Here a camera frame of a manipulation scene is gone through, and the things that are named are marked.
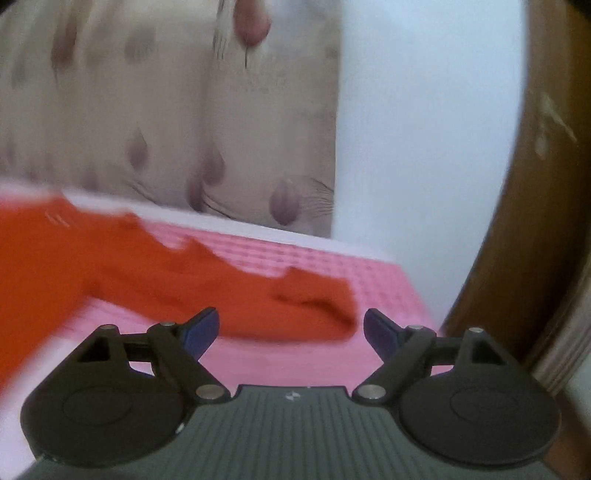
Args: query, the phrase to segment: ribbed gray surface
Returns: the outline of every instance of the ribbed gray surface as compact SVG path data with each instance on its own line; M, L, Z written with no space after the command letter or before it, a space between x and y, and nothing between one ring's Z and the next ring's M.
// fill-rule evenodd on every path
M22 480L556 480L541 462L499 472L448 465L414 446L381 408L340 388L244 387L197 409L153 455L104 471L38 462Z

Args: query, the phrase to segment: orange cloth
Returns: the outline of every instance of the orange cloth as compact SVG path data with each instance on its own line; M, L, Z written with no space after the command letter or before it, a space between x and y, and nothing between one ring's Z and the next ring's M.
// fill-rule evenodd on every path
M297 268L281 278L245 273L194 239L165 247L134 215L55 199L0 213L0 385L86 296L156 322L213 306L225 336L339 340L355 331L345 280Z

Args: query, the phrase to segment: brown wood panel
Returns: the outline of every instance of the brown wood panel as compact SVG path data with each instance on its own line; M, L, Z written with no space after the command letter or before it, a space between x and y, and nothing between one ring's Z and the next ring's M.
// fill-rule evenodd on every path
M566 0L530 0L514 157L480 253L443 326L484 327L523 360L575 278L591 205L591 28Z

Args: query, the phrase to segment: silver screw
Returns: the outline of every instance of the silver screw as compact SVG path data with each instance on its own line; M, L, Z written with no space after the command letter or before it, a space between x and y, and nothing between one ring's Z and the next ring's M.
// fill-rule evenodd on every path
M386 395L386 389L379 385L361 385L357 389L357 393L367 400L378 400Z
M220 398L226 390L219 385L201 385L195 393L202 400L217 400Z

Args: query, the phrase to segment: brown wooden door frame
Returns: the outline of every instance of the brown wooden door frame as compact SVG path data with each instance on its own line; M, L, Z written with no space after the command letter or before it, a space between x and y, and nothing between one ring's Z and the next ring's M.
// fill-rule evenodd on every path
M527 82L514 157L443 326L448 335L482 326L522 361L577 276L591 212L591 22L566 0L526 7Z

